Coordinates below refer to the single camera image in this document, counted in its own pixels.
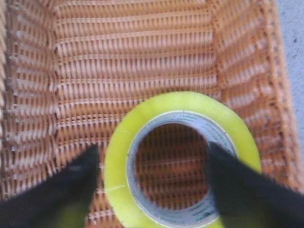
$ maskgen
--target wicker weave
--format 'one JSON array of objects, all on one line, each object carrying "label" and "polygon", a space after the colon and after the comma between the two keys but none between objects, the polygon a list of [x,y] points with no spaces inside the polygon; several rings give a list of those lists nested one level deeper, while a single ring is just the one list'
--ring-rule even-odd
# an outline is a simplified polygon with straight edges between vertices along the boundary
[{"label": "wicker weave", "polygon": [[[92,143],[103,172],[108,142],[126,113],[153,95],[185,90],[236,111],[258,145],[263,172],[304,189],[274,0],[0,2],[2,200]],[[148,136],[135,170],[147,197],[172,209],[201,199],[204,148],[183,126]],[[88,215],[93,226],[122,227],[103,178]]]}]

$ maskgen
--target gray surface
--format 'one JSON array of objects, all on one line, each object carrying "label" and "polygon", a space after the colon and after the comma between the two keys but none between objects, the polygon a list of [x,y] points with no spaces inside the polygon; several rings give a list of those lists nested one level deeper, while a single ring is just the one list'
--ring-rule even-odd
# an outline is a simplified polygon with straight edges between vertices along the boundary
[{"label": "gray surface", "polygon": [[304,161],[304,1],[277,0]]}]

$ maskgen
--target tape label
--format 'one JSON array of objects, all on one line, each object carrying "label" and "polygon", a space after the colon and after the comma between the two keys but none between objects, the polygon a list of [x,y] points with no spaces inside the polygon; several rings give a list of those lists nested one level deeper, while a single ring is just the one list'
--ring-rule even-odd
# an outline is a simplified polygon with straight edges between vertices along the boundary
[{"label": "tape label", "polygon": [[127,158],[127,179],[131,193],[141,208],[153,220],[166,227],[175,228],[198,228],[210,224],[219,216],[214,206],[214,199],[210,191],[197,204],[182,210],[169,210],[153,204],[138,188],[137,179],[133,172],[136,153],[141,141],[153,129],[165,124],[182,124],[195,129],[206,141],[216,142],[233,155],[236,154],[232,140],[217,123],[213,120],[190,111],[173,111],[161,114],[137,133],[132,141]]}]

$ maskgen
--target yellow tape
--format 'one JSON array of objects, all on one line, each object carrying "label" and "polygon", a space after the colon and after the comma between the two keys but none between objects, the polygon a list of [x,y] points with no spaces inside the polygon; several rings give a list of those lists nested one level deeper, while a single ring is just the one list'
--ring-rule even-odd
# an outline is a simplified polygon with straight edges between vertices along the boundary
[{"label": "yellow tape", "polygon": [[261,172],[255,142],[242,119],[223,104],[195,92],[158,95],[136,106],[115,130],[105,159],[104,184],[126,228],[223,228],[210,192],[198,204],[172,211],[153,205],[137,189],[133,164],[140,141],[154,128],[178,123],[196,129]]}]

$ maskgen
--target woven basket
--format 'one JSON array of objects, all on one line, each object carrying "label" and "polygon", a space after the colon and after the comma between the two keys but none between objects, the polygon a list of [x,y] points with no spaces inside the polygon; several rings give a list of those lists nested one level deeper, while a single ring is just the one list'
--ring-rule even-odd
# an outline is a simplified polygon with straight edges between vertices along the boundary
[{"label": "woven basket", "polygon": [[[237,112],[263,172],[303,190],[275,0],[2,0],[0,11],[1,200],[92,143],[103,173],[126,113],[185,90]],[[201,199],[204,148],[184,126],[152,132],[135,170],[145,194],[172,209]],[[122,227],[98,185],[87,227]]]}]

